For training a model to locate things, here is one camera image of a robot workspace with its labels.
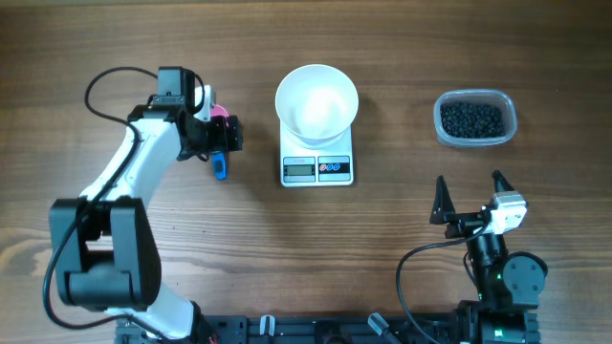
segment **kitchen scale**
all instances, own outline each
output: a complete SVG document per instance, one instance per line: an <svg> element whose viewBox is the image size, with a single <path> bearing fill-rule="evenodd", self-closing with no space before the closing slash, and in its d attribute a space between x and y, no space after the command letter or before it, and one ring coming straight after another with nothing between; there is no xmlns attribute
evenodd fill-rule
<svg viewBox="0 0 612 344"><path fill-rule="evenodd" d="M303 66L281 81L275 102L283 186L352 184L351 123L359 96L351 79L334 67Z"/></svg>
<svg viewBox="0 0 612 344"><path fill-rule="evenodd" d="M340 186L353 183L351 127L333 141L308 146L280 126L280 182L287 187Z"/></svg>

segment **blue object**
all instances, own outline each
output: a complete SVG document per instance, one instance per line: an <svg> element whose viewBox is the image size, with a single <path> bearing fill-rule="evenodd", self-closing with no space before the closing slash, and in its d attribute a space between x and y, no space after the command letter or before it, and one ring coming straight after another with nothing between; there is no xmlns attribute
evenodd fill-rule
<svg viewBox="0 0 612 344"><path fill-rule="evenodd" d="M217 181L222 181L228 177L228 165L226 164L226 155L224 153L213 153L210 157L212 161L212 170Z"/></svg>

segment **bowl of black beans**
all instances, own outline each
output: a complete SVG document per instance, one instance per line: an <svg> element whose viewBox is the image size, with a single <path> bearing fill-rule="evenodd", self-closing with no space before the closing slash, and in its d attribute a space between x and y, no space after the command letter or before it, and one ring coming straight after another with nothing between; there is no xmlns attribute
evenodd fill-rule
<svg viewBox="0 0 612 344"><path fill-rule="evenodd" d="M433 108L438 141L454 147L501 144L516 132L513 101L496 90L458 90L443 94Z"/></svg>

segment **wooden table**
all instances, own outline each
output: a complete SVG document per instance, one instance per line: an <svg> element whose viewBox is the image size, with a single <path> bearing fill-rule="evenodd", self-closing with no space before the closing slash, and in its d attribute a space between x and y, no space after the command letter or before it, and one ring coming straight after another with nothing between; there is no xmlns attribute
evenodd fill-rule
<svg viewBox="0 0 612 344"><path fill-rule="evenodd" d="M109 162L124 128L89 114L99 72L182 65L216 87L244 125L245 150L217 182L197 160L165 174L149 220L164 280L206 314L400 314L400 257L444 240L428 224L438 175L459 211L486 203L500 169L525 195L507 236L550 267L538 311L546 343L612 338L612 14L606 1L306 1L0 10L0 342L110 342L111 326L69 332L44 315L48 209ZM279 81L309 63L340 68L361 103L357 182L281 187ZM494 88L518 111L512 141L452 149L436 141L445 91ZM112 75L94 106L125 117L153 79ZM404 293L418 312L476 294L465 247L417 255ZM85 321L99 314L60 314Z"/></svg>

